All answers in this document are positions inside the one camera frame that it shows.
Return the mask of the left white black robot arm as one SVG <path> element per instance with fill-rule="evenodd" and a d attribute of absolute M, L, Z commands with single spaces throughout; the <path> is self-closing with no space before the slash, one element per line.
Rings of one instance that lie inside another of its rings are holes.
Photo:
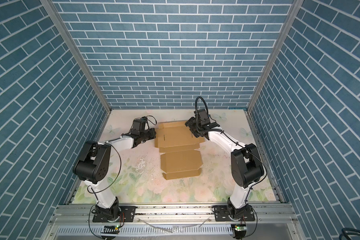
<path fill-rule="evenodd" d="M 156 131 L 151 128 L 137 135 L 123 134 L 110 141 L 85 142 L 73 166 L 73 173 L 89 187 L 90 193 L 95 195 L 99 208 L 110 209 L 117 201 L 107 185 L 111 151 L 114 150 L 119 155 L 120 151 L 135 148 L 155 138 Z"/>

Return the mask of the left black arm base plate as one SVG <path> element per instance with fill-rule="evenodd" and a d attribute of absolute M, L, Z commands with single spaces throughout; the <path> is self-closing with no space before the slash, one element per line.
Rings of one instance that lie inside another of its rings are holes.
<path fill-rule="evenodd" d="M 95 206 L 91 213 L 94 215 L 94 223 L 131 223 L 134 220 L 136 209 L 136 206 L 116 206 L 111 209 Z"/>

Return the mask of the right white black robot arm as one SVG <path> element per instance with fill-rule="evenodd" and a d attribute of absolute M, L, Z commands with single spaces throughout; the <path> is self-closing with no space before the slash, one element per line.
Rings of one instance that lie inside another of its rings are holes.
<path fill-rule="evenodd" d="M 227 134 L 219 124 L 196 117 L 186 121 L 195 137 L 203 137 L 217 144 L 231 155 L 231 173 L 236 183 L 228 200 L 231 210 L 241 210 L 248 205 L 248 197 L 253 187 L 261 181 L 265 174 L 259 151 L 254 144 L 244 144 Z"/>

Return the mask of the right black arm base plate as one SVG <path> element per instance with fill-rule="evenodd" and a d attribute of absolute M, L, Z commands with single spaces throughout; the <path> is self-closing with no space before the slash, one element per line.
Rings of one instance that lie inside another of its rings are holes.
<path fill-rule="evenodd" d="M 256 220 L 252 206 L 250 205 L 246 205 L 240 209 L 235 209 L 233 205 L 214 205 L 212 206 L 212 212 L 216 222 L 253 222 Z"/>

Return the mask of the brown cardboard box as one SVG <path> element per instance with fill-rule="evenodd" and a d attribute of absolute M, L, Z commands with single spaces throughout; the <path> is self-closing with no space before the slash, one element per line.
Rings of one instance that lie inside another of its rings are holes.
<path fill-rule="evenodd" d="M 160 123 L 155 147 L 159 149 L 164 179 L 199 176 L 203 165 L 199 148 L 204 141 L 204 138 L 195 137 L 184 121 Z"/>

